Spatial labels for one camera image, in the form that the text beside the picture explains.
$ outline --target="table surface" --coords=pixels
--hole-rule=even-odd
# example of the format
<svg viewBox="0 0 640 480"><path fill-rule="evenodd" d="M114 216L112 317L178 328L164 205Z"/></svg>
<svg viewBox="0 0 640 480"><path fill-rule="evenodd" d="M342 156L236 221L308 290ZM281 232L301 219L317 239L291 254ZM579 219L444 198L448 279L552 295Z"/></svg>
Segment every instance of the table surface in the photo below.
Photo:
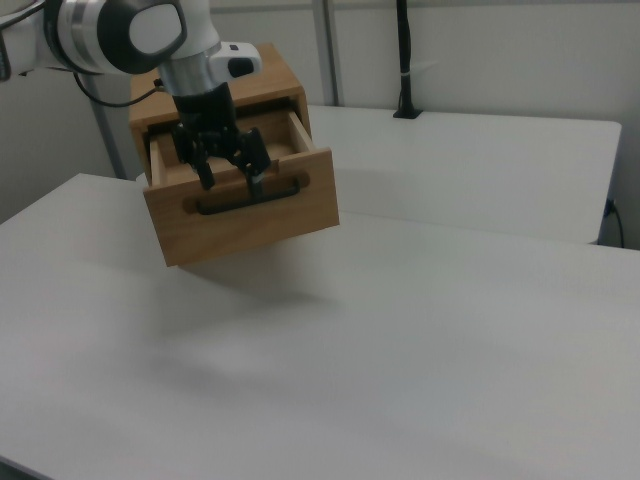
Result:
<svg viewBox="0 0 640 480"><path fill-rule="evenodd" d="M56 480L634 479L640 253L345 213L165 268L141 187L0 226L0 455Z"/></svg>
<svg viewBox="0 0 640 480"><path fill-rule="evenodd" d="M618 149L613 122L310 107L340 208L591 243Z"/></svg>

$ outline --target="black cable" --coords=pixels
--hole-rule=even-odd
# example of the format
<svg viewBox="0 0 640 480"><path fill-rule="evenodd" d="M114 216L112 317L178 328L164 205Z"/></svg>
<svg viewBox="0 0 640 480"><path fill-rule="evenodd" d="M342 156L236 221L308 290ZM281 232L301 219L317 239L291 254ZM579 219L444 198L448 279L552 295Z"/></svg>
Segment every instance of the black cable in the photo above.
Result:
<svg viewBox="0 0 640 480"><path fill-rule="evenodd" d="M624 229L622 228L622 219L620 218L620 212L618 212L615 204L611 206L611 213L616 214L616 219L618 220L618 228L620 229L620 248L624 248Z"/></svg>
<svg viewBox="0 0 640 480"><path fill-rule="evenodd" d="M82 90L82 93L84 93L87 97L89 97L89 99L94 102L97 103L98 105L101 105L103 107L109 107L109 108L126 108L126 107L130 107L131 105L135 105L136 103L140 103L143 100L146 100L147 98L149 98L151 95L153 95L154 93L156 93L157 91L159 91L158 87L153 88L152 90L149 90L147 93L145 93L144 95L142 95L141 97L136 98L135 100L131 100L130 102L125 102L125 103L109 103L109 102L103 102L102 100L100 100L99 98L94 97L91 92L89 92L89 90L86 89L86 87L82 84L82 81L80 80L80 75L78 75L77 73L73 74L73 78L75 78L76 83L78 84L78 87L80 87L80 90Z"/></svg>

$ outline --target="wooden box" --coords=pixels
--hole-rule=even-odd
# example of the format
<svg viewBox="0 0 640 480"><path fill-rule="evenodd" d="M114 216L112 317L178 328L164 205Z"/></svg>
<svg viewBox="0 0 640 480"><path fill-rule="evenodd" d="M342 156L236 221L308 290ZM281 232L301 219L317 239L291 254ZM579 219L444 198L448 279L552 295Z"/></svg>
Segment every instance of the wooden box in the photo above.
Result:
<svg viewBox="0 0 640 480"><path fill-rule="evenodd" d="M304 89L273 45L258 47L258 75L230 84L238 126L257 127L272 165L266 193L299 187L288 198L202 215L249 196L244 175L226 160L209 164L216 186L204 191L191 167L178 161L170 129L178 122L171 96L156 94L131 107L130 126L149 187L144 196L168 266L198 262L339 224L331 150L311 140ZM132 97L153 88L156 72L135 77Z"/></svg>

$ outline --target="drawer handle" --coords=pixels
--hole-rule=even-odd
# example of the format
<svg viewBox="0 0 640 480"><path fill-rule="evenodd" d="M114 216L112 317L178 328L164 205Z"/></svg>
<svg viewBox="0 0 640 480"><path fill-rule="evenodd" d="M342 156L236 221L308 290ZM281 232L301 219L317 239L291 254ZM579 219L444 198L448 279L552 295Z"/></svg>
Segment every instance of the drawer handle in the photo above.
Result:
<svg viewBox="0 0 640 480"><path fill-rule="evenodd" d="M200 215L217 215L219 213L231 212L233 210L239 210L245 207L251 207L253 205L261 205L263 203L273 202L275 200L281 200L283 198L289 198L300 193L301 186L300 180L298 178L294 179L293 186L281 190L279 192L265 194L260 196L252 196L247 200L242 200L239 202L228 203L225 205L215 205L215 206L206 206L203 205L202 202L196 202L196 210Z"/></svg>

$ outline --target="open drawer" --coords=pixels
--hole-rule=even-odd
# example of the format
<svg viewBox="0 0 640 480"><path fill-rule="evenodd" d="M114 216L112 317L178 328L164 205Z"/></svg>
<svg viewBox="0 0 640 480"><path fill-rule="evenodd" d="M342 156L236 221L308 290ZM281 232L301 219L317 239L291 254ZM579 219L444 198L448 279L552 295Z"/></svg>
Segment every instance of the open drawer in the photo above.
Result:
<svg viewBox="0 0 640 480"><path fill-rule="evenodd" d="M260 130L272 159L265 195L284 198L231 208L250 198L239 170L224 159L210 159L216 185L204 191L191 167L178 161L170 134L149 138L151 182L144 195L168 266L339 224L331 150L313 145L296 113L276 110L241 118L238 127Z"/></svg>

